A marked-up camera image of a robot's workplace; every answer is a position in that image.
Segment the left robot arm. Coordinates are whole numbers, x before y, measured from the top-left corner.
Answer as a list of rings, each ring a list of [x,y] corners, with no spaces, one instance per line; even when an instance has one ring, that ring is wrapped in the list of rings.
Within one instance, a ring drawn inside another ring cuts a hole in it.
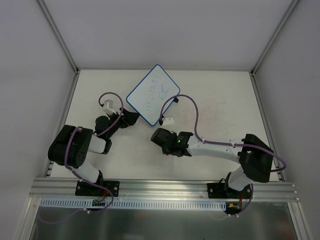
[[[103,174],[86,160],[87,153],[106,155],[112,146],[111,137],[118,129],[133,126],[139,117],[139,113],[124,109],[97,117],[94,129],[66,124],[50,145],[48,159],[70,170],[87,183],[93,195],[99,195],[105,188]]]

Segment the blue framed whiteboard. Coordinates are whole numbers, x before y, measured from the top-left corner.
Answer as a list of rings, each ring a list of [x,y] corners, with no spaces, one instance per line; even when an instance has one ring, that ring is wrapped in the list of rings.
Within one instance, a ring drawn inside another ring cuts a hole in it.
[[[180,87],[159,64],[155,65],[127,95],[126,102],[150,125],[155,126],[178,95]]]

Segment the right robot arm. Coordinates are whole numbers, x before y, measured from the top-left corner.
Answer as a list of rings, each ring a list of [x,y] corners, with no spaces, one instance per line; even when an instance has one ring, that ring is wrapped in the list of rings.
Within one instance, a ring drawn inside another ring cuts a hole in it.
[[[235,198],[253,182],[267,183],[270,180],[274,152],[253,134],[220,145],[202,142],[191,132],[175,133],[160,127],[150,140],[161,148],[164,155],[206,156],[239,164],[225,178],[223,190],[230,198]]]

